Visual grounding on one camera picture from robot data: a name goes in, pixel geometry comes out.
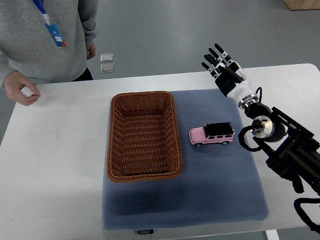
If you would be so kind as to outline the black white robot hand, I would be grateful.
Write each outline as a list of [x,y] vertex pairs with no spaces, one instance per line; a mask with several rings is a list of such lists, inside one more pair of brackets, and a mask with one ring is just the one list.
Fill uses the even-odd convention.
[[257,103],[258,96],[250,89],[249,79],[241,66],[233,61],[219,44],[215,43],[214,47],[222,58],[212,48],[208,48],[209,54],[205,54],[204,59],[210,66],[205,62],[202,62],[201,65],[215,79],[214,82],[222,94],[226,98],[233,99],[242,110]]

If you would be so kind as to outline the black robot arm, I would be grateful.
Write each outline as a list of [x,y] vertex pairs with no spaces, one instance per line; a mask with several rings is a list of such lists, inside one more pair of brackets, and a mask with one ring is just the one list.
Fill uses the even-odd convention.
[[253,91],[249,79],[230,55],[217,43],[204,55],[202,66],[212,75],[220,92],[232,99],[252,120],[238,134],[240,145],[250,151],[264,151],[267,166],[281,178],[292,182],[303,193],[303,181],[320,192],[320,144],[314,134],[276,107],[262,103],[262,88]]

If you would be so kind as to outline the person's left hand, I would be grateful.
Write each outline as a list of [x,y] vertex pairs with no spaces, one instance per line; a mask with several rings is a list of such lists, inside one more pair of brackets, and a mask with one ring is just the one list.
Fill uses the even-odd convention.
[[96,56],[96,45],[90,44],[86,46],[86,59],[90,60]]

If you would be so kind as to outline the person's right hand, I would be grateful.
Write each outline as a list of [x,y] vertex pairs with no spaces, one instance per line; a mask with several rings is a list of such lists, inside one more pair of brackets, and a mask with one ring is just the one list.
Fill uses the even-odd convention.
[[[22,89],[27,87],[31,95],[26,96]],[[41,96],[38,88],[25,75],[18,71],[11,72],[3,81],[3,88],[9,99],[23,106],[34,104]]]

